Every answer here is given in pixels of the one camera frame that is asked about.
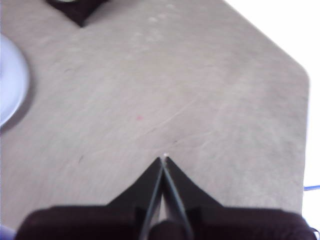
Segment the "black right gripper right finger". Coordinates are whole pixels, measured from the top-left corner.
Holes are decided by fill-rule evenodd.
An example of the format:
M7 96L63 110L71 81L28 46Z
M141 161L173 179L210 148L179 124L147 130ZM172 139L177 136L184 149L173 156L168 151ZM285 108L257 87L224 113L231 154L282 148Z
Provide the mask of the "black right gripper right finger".
M189 240L315 240L297 213L272 208L224 206L198 187L175 163L163 161L164 192Z

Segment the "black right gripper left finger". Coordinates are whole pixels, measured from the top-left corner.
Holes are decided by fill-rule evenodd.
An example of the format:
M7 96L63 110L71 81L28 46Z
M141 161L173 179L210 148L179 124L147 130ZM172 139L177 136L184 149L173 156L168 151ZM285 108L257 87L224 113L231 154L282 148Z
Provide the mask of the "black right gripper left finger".
M156 158L125 191L104 205L60 205L30 213L17 240L140 240L161 199L163 165Z

